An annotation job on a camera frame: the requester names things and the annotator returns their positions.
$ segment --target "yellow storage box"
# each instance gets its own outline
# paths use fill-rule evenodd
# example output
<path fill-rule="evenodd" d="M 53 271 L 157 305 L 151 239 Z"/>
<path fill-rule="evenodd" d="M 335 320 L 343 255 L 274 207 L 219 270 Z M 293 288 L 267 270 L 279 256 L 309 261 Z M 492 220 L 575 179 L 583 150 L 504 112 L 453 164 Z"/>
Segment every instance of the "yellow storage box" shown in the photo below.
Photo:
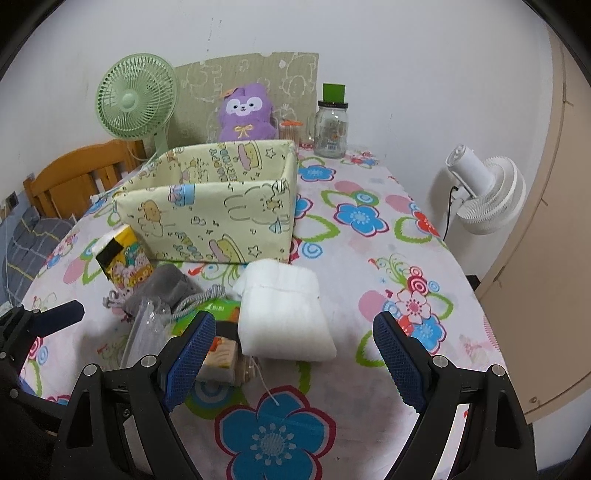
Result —
<path fill-rule="evenodd" d="M 287 261 L 296 207 L 292 141 L 175 148 L 114 194 L 152 260 Z"/>

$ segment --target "wooden chair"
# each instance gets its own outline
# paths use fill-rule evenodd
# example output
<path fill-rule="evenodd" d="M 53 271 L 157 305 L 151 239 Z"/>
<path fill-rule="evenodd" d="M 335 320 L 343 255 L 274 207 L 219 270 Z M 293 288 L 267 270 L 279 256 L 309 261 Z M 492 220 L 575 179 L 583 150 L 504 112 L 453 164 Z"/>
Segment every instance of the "wooden chair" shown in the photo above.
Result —
<path fill-rule="evenodd" d="M 22 185 L 41 216 L 80 218 L 90 207 L 90 196 L 99 193 L 93 173 L 109 190 L 121 179 L 118 164 L 127 172 L 138 167 L 134 156 L 145 158 L 141 141 L 112 140 L 79 148 L 54 160 L 35 180 L 26 179 Z"/>

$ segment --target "green fan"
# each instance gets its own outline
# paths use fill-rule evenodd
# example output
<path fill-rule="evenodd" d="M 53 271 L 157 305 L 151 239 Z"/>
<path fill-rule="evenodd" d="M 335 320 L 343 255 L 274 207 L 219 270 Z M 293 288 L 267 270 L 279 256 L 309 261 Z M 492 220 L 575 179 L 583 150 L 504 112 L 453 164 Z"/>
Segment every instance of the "green fan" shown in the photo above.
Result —
<path fill-rule="evenodd" d="M 168 151 L 166 126 L 178 98 L 177 76 L 164 59 L 138 53 L 121 59 L 100 81 L 96 114 L 122 140 L 154 137 L 155 158 Z"/>

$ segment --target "floral tablecloth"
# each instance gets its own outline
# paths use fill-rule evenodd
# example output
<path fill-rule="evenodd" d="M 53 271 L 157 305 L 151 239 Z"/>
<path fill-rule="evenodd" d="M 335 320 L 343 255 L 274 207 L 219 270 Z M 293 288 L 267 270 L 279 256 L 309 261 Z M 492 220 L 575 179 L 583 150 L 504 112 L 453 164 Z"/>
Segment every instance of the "floral tablecloth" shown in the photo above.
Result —
<path fill-rule="evenodd" d="M 457 366 L 503 364 L 464 274 L 437 230 L 396 178 L 369 152 L 342 160 L 299 151 L 291 262 L 314 270 L 338 355 L 310 364 L 263 360 L 264 378 L 242 387 L 195 383 L 173 422 L 206 479 L 383 479 L 417 415 L 406 406 L 372 338 L 372 321 L 390 311 L 408 335 Z M 119 365 L 131 325 L 102 298 L 112 288 L 90 248 L 119 223 L 103 198 L 41 269 L 24 299 L 49 309 L 71 299 L 85 317 L 36 341 L 22 372 L 38 395 L 66 403 L 82 368 Z M 232 286 L 243 266 L 178 264 L 203 287 Z M 466 408 L 436 478 L 446 478 Z M 269 421 L 269 418 L 282 421 Z"/>

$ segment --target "white cotton towel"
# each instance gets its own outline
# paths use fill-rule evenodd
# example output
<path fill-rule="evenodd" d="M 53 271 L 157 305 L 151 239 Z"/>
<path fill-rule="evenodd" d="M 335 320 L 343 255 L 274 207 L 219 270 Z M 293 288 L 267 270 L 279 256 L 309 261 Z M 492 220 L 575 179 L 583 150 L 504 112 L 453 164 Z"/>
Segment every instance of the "white cotton towel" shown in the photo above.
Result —
<path fill-rule="evenodd" d="M 309 362 L 336 357 L 312 270 L 258 260 L 234 291 L 242 295 L 238 336 L 245 355 Z"/>

